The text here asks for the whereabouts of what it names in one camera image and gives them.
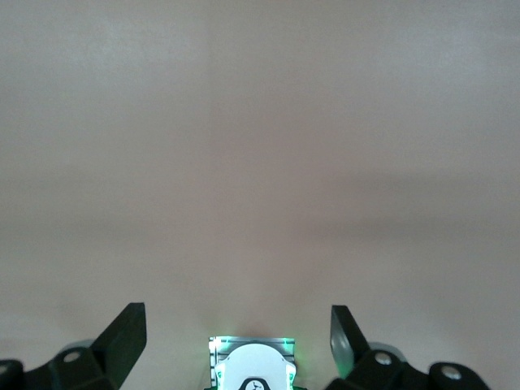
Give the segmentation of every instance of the gray wall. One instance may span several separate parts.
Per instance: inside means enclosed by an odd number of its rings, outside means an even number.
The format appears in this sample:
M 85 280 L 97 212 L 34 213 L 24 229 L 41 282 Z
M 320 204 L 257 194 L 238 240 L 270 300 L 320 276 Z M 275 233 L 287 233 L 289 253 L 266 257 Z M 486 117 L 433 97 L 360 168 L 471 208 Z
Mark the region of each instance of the gray wall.
M 520 388 L 520 3 L 0 3 L 0 358 L 145 301 L 124 388 L 331 304 L 421 370 Z

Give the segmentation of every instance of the circular hole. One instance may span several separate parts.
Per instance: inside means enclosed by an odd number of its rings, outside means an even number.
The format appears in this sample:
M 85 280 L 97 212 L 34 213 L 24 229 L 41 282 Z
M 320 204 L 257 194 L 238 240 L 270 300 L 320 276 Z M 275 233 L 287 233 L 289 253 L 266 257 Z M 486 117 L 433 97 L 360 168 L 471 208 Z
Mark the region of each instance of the circular hole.
M 442 371 L 444 376 L 450 379 L 459 380 L 460 378 L 462 378 L 461 373 L 455 367 L 443 366 L 440 370 Z
M 65 357 L 63 358 L 63 361 L 66 363 L 74 362 L 80 356 L 81 356 L 81 353 L 79 353 L 78 351 L 70 352 L 65 355 Z
M 385 352 L 378 352 L 375 355 L 375 360 L 379 364 L 382 364 L 383 366 L 389 366 L 392 364 L 392 358 L 389 355 L 387 355 Z
M 245 385 L 245 390 L 263 390 L 263 384 L 257 380 L 252 380 Z

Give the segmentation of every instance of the black plastic part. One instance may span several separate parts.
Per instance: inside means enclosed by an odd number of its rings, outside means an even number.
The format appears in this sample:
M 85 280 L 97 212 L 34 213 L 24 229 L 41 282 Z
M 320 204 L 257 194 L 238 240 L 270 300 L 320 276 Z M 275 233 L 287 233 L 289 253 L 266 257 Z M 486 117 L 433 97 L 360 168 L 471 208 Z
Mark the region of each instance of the black plastic part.
M 388 351 L 371 350 L 346 306 L 333 306 L 331 314 L 331 349 L 340 378 L 333 380 L 326 390 L 490 390 L 470 368 L 456 363 L 438 362 L 424 374 Z M 389 364 L 378 362 L 384 353 Z M 343 375 L 341 367 L 352 360 L 353 367 Z M 455 369 L 458 378 L 449 378 L 444 367 Z
M 25 373 L 21 362 L 1 360 L 0 390 L 116 390 L 145 345 L 145 304 L 130 303 L 88 348 L 70 348 Z

